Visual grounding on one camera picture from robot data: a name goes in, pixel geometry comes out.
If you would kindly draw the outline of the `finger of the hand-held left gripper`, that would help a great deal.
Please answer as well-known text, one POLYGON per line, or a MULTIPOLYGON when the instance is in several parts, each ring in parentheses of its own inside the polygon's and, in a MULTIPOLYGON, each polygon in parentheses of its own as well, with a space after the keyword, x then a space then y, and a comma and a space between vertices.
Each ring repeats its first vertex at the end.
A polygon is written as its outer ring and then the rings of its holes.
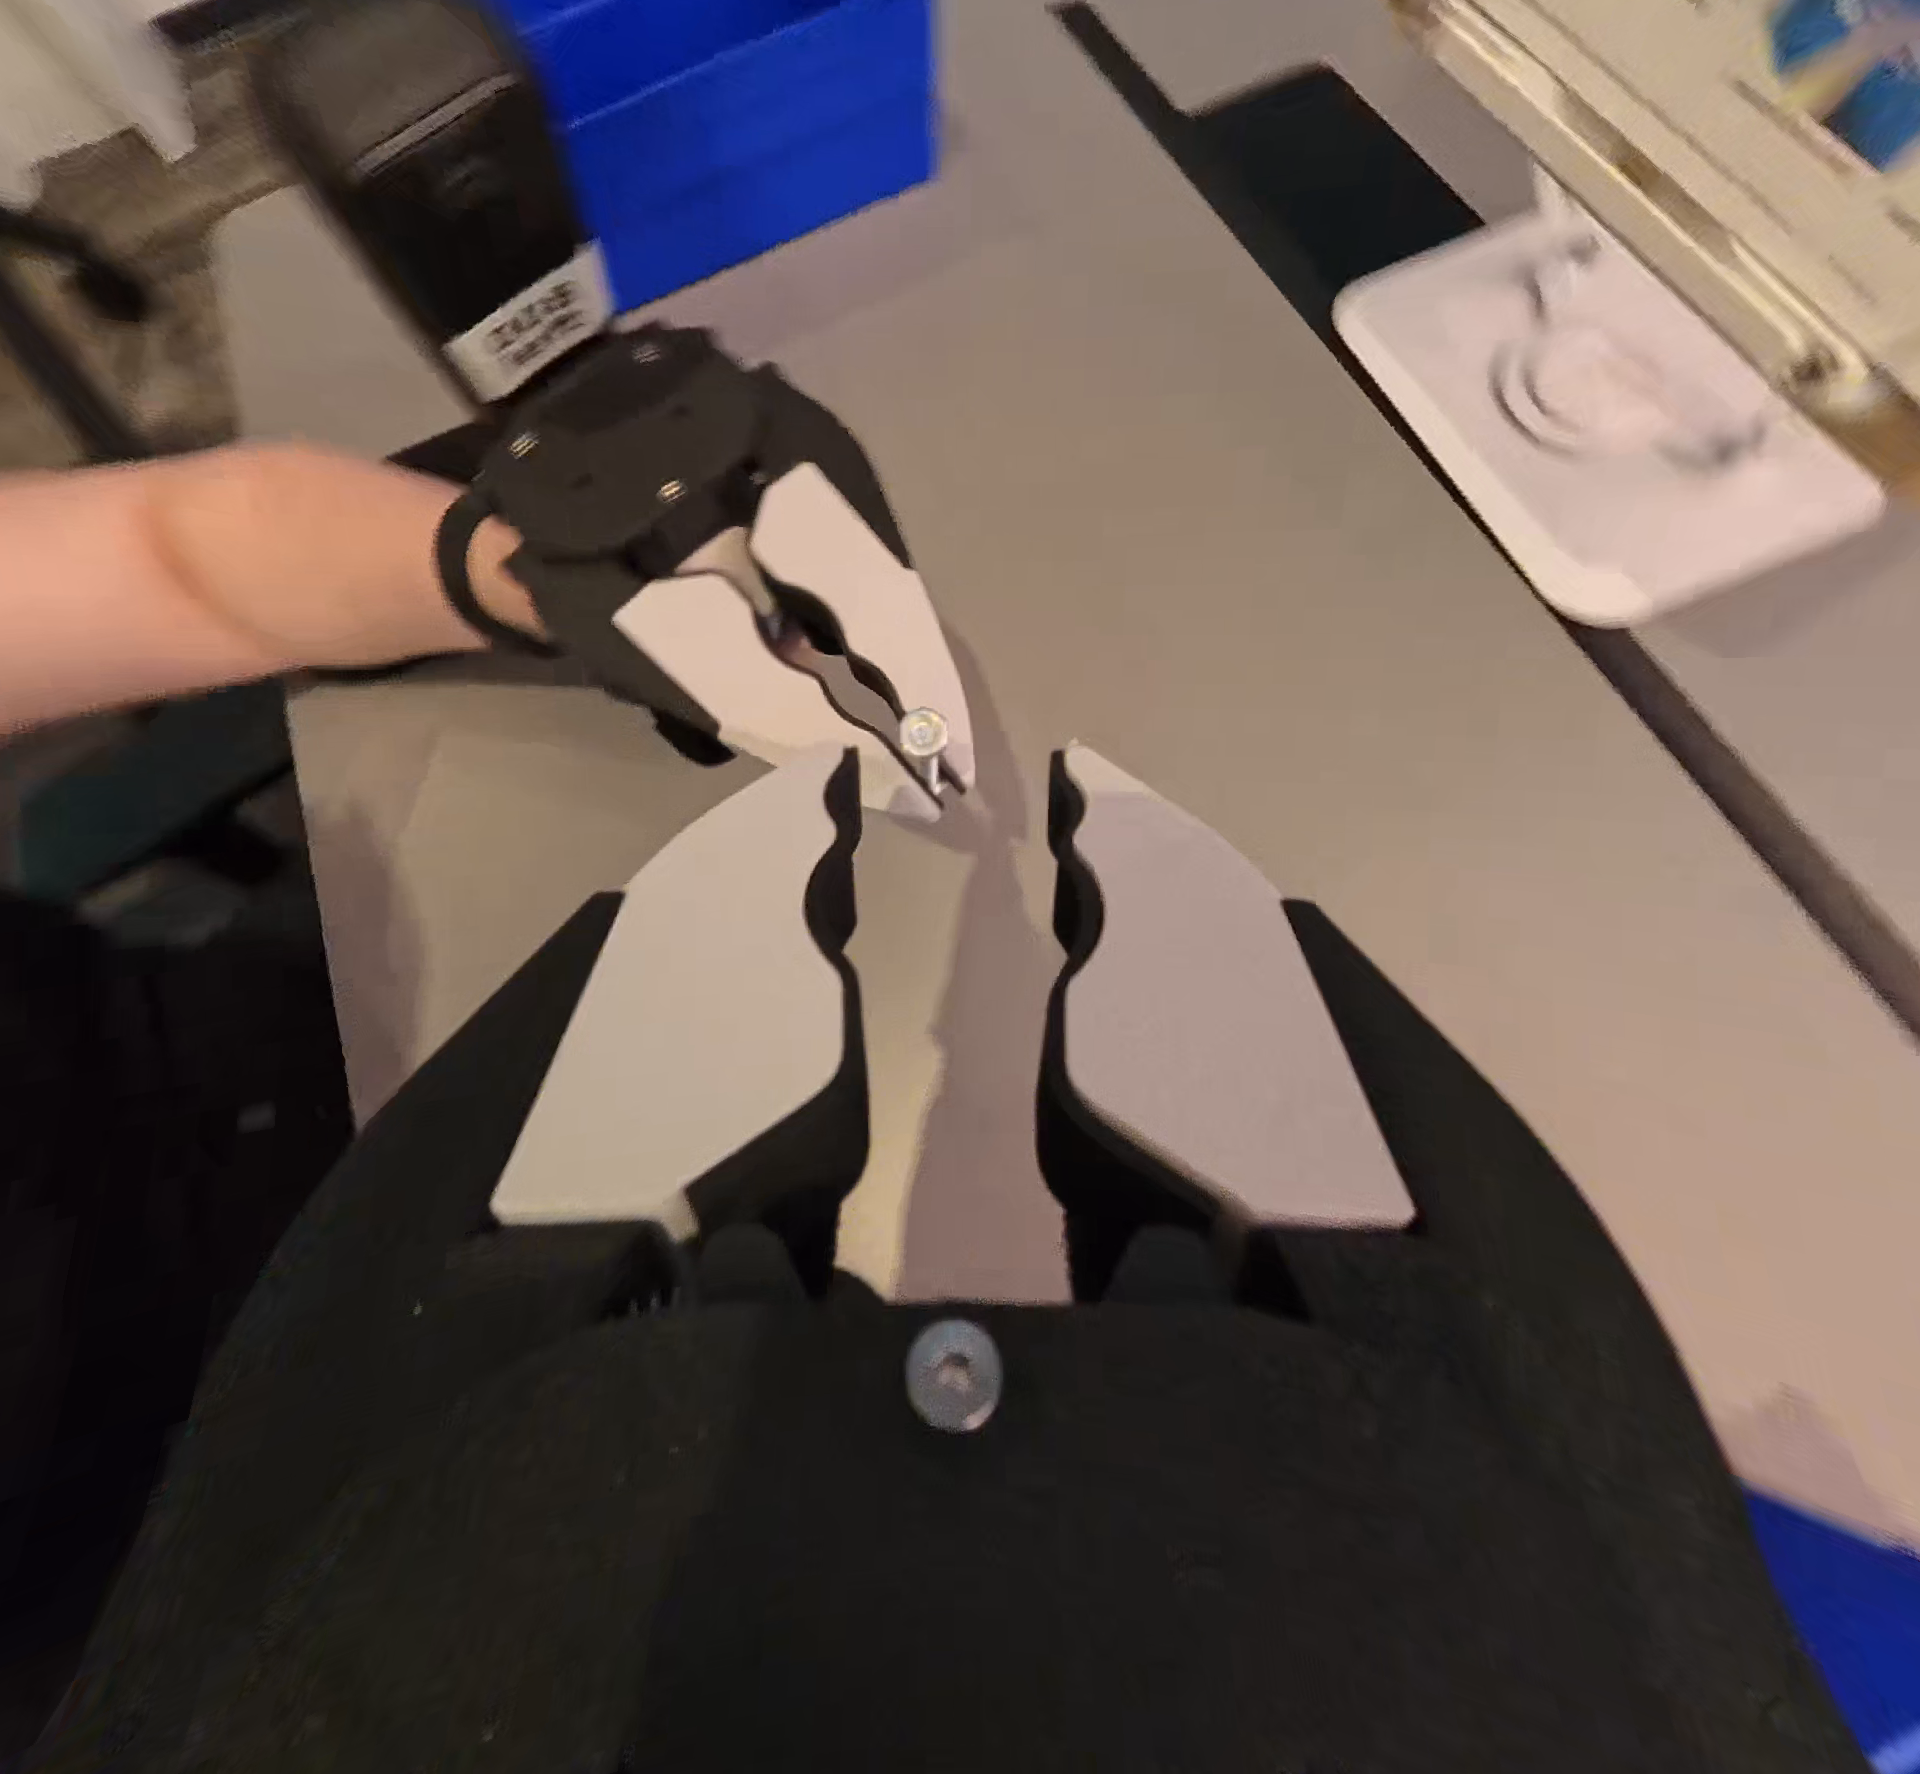
POLYGON ((819 674, 784 658, 746 594, 724 574, 695 571, 640 587, 611 626, 700 707, 737 751, 784 766, 815 749, 851 748, 861 794, 897 817, 939 817, 944 801, 892 737, 832 701, 819 674))
POLYGON ((748 551, 771 590, 829 623, 846 666, 900 717, 934 707, 948 720, 953 762, 976 786, 971 707, 959 661, 923 576, 815 464, 771 479, 748 531, 748 551))

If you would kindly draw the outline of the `person's black clothing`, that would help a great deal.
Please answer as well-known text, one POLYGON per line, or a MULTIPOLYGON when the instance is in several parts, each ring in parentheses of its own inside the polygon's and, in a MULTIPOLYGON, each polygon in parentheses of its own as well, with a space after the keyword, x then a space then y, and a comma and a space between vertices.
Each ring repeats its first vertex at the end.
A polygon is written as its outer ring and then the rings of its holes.
POLYGON ((238 1305, 354 1129, 314 934, 5 896, 5 1712, 91 1630, 238 1305))

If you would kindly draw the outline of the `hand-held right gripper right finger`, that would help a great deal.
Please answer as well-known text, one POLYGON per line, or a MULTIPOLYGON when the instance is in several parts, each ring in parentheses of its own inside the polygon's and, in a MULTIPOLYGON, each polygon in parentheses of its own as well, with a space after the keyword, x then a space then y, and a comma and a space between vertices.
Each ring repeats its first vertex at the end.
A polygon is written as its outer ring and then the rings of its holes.
POLYGON ((1393 1231, 1416 1202, 1280 890, 1093 745, 1051 753, 1042 1178, 1070 1217, 1393 1231))

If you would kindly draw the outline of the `person's left hand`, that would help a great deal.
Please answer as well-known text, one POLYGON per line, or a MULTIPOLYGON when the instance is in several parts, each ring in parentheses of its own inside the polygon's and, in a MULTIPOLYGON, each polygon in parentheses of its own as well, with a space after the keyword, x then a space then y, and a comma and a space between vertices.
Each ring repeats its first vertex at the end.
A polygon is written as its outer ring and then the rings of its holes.
POLYGON ((474 653, 487 620, 532 634, 516 536, 448 523, 451 483, 290 443, 156 465, 145 527, 171 587, 262 672, 474 653))

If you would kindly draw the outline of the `person's left forearm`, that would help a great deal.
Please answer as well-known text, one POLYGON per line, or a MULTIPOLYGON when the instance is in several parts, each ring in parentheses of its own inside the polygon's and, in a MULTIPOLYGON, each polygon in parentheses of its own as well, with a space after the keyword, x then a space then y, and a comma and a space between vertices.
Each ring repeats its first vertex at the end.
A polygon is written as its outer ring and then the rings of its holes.
POLYGON ((5 476, 5 739, 193 680, 193 620, 156 551, 164 487, 157 464, 5 476))

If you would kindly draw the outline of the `white board stand base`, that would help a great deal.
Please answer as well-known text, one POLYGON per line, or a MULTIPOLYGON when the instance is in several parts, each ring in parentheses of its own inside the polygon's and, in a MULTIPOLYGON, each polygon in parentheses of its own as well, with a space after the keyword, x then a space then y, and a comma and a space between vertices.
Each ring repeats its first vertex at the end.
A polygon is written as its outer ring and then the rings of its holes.
POLYGON ((1634 626, 1849 542, 1880 478, 1579 213, 1343 287, 1338 337, 1558 612, 1634 626))

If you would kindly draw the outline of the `grey desk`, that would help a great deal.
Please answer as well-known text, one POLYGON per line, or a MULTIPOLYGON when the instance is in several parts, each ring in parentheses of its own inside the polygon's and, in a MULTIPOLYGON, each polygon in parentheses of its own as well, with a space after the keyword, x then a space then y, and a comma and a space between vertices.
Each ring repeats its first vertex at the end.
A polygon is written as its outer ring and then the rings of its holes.
POLYGON ((979 786, 870 826, 882 1292, 1066 1289, 1033 1159, 1049 753, 1314 898, 1554 1151, 1736 1471, 1916 1541, 1916 1042, 1053 14, 1211 106, 1333 64, 1480 213, 1523 175, 1377 0, 939 0, 943 174, 661 303, 867 445, 979 786))

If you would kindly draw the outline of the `blue plastic bin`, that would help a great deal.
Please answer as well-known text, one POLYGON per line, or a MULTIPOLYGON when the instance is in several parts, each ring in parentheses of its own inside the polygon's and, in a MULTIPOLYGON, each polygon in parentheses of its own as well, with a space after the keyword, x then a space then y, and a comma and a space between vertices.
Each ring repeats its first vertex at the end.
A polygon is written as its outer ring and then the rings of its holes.
POLYGON ((1799 1641, 1878 1772, 1919 1769, 1919 1554, 1740 1489, 1799 1641))
POLYGON ((939 170, 934 0, 487 0, 530 51, 619 312, 939 170))

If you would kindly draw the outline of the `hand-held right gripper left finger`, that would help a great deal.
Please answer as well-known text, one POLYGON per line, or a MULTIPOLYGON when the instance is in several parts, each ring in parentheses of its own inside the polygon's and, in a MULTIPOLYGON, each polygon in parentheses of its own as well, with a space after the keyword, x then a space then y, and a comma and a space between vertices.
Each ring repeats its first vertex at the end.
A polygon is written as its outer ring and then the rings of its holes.
POLYGON ((861 831, 858 760, 819 748, 718 801, 622 888, 516 1146, 504 1225, 698 1223, 698 1184, 829 1088, 844 951, 806 892, 861 831))

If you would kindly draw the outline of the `printed instruction board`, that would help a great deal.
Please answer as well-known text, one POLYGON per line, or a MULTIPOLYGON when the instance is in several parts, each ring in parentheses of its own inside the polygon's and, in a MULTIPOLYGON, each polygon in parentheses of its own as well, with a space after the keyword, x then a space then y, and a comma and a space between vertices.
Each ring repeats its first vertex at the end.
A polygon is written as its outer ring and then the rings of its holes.
POLYGON ((1916 503, 1916 0, 1389 0, 1809 421, 1916 503))

